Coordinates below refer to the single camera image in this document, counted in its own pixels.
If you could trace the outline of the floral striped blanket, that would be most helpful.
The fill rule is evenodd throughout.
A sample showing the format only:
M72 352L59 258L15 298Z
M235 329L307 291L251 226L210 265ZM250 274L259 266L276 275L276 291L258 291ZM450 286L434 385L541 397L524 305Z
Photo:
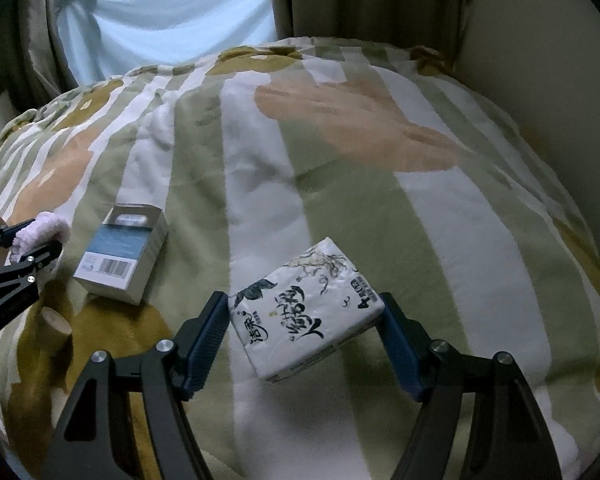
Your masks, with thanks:
M114 204L168 224L138 306L73 278ZM591 231L530 136L424 49L297 38L69 91L0 134L0 216L46 210L72 233L42 305L72 335L42 350L38 307L0 333L0 425L32 477L95 350L146 350L326 237L431 336L515 357L565 478L600 454Z

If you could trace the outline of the beige tape roll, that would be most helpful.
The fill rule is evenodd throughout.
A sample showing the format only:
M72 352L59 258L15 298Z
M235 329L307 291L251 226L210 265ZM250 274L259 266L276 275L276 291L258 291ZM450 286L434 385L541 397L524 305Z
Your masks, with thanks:
M38 314L38 344L50 356L62 349L72 334L69 322L57 311L42 307Z

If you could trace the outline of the dark drape right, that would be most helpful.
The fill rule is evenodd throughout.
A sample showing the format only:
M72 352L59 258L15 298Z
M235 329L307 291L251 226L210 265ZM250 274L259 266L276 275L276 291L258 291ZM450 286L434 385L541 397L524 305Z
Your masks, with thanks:
M427 47L453 62L468 0L272 0L277 37L332 37Z

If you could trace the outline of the pink sock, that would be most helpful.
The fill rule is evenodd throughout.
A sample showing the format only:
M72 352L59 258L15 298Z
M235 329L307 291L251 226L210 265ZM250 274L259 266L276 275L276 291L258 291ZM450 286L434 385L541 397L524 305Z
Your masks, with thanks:
M42 211L25 228L20 230L8 252L10 264L20 263L33 249L56 240L62 246L70 240L71 226L66 218L54 212Z

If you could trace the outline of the white tissue pack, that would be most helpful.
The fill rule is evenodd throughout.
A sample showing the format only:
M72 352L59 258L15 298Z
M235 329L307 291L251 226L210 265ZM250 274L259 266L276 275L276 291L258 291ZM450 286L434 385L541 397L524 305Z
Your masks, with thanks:
M372 326L385 304L326 237L230 296L242 348L264 382L282 382Z

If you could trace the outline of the dark drape left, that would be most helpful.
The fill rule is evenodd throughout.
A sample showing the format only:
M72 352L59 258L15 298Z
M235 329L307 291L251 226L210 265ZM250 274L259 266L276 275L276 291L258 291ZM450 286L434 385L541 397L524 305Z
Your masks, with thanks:
M77 86L54 0L0 0L0 87L15 109L41 107Z

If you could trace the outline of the blue white product box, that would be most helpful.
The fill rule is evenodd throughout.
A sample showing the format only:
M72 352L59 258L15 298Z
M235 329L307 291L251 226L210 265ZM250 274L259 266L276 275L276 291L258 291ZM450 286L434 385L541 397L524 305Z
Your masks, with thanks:
M146 204L114 204L73 273L96 296L138 306L166 236L163 210Z

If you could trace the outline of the light blue sheer curtain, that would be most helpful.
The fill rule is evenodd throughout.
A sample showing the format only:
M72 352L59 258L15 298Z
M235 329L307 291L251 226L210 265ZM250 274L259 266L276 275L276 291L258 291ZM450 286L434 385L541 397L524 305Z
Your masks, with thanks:
M78 84L276 38L272 0L58 0L56 23Z

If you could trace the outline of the dark drape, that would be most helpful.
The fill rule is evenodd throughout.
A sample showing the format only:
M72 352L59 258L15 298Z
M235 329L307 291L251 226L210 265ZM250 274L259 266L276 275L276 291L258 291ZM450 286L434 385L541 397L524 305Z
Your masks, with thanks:
M41 107L77 86L54 0L0 0L0 87L15 109Z
M427 47L453 62L468 0L272 0L277 37L332 37Z

